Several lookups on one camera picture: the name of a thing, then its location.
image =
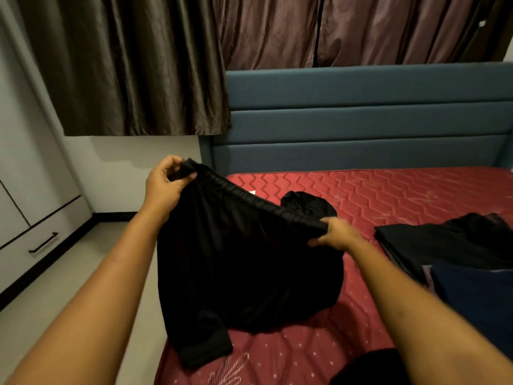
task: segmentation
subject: drawer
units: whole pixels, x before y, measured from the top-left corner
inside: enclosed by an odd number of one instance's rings
[[[0,250],[0,292],[20,278],[90,217],[91,211],[85,199],[79,197]],[[52,239],[37,251],[29,252],[49,238]]]

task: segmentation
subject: quilted mattress surface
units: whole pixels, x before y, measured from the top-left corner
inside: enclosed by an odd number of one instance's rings
[[[279,204],[288,191],[321,196],[376,247],[377,225],[442,223],[469,212],[498,213],[513,226],[513,173],[491,167],[233,174],[244,189]],[[164,348],[155,384],[327,384],[354,357],[393,346],[350,256],[337,303],[302,324],[250,335],[230,330],[231,357],[195,372]]]

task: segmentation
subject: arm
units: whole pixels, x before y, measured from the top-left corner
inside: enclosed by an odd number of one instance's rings
[[[115,383],[158,231],[196,176],[168,181],[167,169],[180,162],[170,155],[151,171],[141,210],[6,385]]]
[[[513,363],[442,301],[396,268],[347,221],[323,219],[310,241],[351,254],[415,385],[513,383]]]

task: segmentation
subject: bed frame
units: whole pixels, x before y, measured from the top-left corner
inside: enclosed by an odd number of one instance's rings
[[[513,167],[513,64],[227,73],[232,128],[200,136],[235,172]]]

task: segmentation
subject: floor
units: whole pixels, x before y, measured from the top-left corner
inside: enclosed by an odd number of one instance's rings
[[[114,246],[126,223],[101,223],[0,312],[0,384]],[[166,341],[153,258],[117,384],[151,385]]]

